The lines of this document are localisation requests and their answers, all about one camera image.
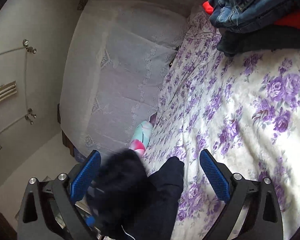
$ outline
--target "blue gripper pad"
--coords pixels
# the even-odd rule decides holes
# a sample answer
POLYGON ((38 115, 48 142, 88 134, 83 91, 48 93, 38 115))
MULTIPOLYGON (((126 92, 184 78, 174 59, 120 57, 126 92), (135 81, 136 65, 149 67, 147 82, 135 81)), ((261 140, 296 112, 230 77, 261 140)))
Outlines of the blue gripper pad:
POLYGON ((98 151, 95 151, 70 185, 70 200, 72 203, 76 203, 83 199, 90 183, 99 170, 100 164, 101 155, 98 151))
POLYGON ((199 161, 218 199, 228 203, 230 200, 229 184, 205 150, 201 151, 199 161))

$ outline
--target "floor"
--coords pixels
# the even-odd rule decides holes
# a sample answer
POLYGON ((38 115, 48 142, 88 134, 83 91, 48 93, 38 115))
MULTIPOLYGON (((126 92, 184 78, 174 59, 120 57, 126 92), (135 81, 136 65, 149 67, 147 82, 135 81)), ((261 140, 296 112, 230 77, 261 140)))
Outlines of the floor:
POLYGON ((18 213, 27 182, 36 177, 54 179, 60 173, 68 173, 77 162, 62 144, 61 132, 39 148, 0 187, 0 212, 17 230, 15 215, 18 213))

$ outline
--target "red fabric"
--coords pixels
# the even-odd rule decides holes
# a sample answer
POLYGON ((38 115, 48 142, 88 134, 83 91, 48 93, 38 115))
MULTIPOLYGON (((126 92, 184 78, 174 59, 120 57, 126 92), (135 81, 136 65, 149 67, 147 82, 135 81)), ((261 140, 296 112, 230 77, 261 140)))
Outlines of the red fabric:
POLYGON ((286 15, 280 20, 274 22, 274 24, 281 26, 291 26, 300 30, 300 10, 286 15))
POLYGON ((204 8, 207 14, 211 15, 213 13, 213 7, 209 4, 208 1, 204 2, 202 4, 202 7, 204 8))

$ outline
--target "jeans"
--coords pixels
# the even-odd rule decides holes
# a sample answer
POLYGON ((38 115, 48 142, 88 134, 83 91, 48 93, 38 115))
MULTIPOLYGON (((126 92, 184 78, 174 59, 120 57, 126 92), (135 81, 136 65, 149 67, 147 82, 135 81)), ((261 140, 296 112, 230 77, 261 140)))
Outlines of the jeans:
POLYGON ((293 0, 209 0, 209 3, 214 8, 211 24, 236 33, 261 29, 295 7, 293 0))
POLYGON ((217 50, 226 57, 260 49, 300 49, 300 30, 289 26, 269 25, 251 33, 226 31, 217 50))

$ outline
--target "white fabric with purple flowers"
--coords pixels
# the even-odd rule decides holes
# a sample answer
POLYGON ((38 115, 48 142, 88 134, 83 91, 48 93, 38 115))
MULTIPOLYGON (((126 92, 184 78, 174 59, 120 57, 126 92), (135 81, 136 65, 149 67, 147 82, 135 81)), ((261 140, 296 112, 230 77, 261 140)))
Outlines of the white fabric with purple flowers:
POLYGON ((149 174, 171 156, 185 163, 171 239, 201 240, 224 206, 200 167, 204 148, 246 179, 272 179, 290 239, 300 226, 300 50, 227 58, 216 50, 221 35, 202 10, 192 13, 190 25, 165 77, 143 155, 149 174))

